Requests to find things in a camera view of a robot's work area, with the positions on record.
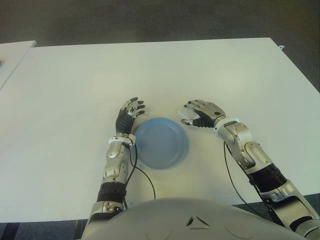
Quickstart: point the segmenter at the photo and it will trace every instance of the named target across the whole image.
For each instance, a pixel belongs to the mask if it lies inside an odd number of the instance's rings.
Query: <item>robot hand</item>
[[[115,131],[117,134],[130,134],[136,117],[145,113],[143,110],[137,111],[145,107],[145,105],[141,105],[144,101],[137,100],[137,97],[131,98],[121,107],[115,122]]]
[[[192,125],[196,127],[213,128],[217,118],[226,117],[225,112],[210,101],[194,100],[188,101],[185,108],[189,108],[196,112],[200,118],[198,119],[182,119],[184,125]]]

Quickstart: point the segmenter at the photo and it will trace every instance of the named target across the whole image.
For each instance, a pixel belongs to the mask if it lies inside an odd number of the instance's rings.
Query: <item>silver arm casing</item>
[[[270,205],[281,223],[307,239],[320,239],[318,213],[290,180],[282,174],[275,175],[273,179],[266,174],[267,170],[276,167],[253,139],[247,126],[236,118],[222,116],[215,121],[214,132],[229,146],[232,157],[252,181],[251,184],[256,184],[256,179],[259,179],[261,185],[257,187],[260,196]]]
[[[134,141],[134,135],[123,133],[110,138],[98,199],[92,206],[82,238],[88,237],[98,227],[123,211],[123,196],[117,196],[114,192],[124,191],[125,195],[131,154],[129,148],[134,145]]]

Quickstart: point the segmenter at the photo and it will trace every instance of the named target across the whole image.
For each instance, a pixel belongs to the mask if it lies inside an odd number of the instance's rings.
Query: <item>robotic finger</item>
[[[213,102],[200,99],[188,101],[184,107],[193,110],[200,116],[197,119],[182,119],[181,122],[184,125],[213,128],[217,118],[226,116],[225,112]]]

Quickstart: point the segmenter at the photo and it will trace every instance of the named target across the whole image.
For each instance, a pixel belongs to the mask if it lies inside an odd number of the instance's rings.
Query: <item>white bracket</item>
[[[135,142],[136,142],[136,136],[133,134],[129,134],[129,137],[114,136],[114,137],[111,137],[108,142],[109,144],[116,142],[116,143],[125,143],[125,144],[128,144],[129,146],[133,146],[135,145]]]
[[[239,123],[239,119],[238,118],[234,118],[234,117],[226,117],[220,121],[218,121],[218,123],[215,125],[213,132],[215,133],[215,135],[217,137],[219,137],[219,130],[221,127],[223,127],[225,124],[230,123],[230,122],[237,122]]]

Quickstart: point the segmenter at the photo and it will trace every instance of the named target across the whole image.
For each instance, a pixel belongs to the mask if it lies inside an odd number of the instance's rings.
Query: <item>black joint segment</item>
[[[310,216],[302,216],[302,217],[300,217],[299,219],[293,221],[293,222],[290,224],[289,227],[291,228],[292,231],[295,232],[295,231],[297,230],[297,228],[299,227],[300,224],[304,223],[305,221],[311,220],[311,219],[312,219],[312,217],[310,217]]]
[[[249,176],[262,193],[276,189],[287,182],[287,179],[273,163],[249,174]]]
[[[194,119],[192,125],[200,128],[214,128],[214,123],[212,121],[205,121],[202,118]]]
[[[104,182],[99,190],[97,202],[110,201],[123,203],[127,194],[124,183]]]
[[[115,122],[115,131],[117,134],[130,134],[132,126],[134,125],[134,119],[129,114],[125,114],[122,117],[117,118]]]

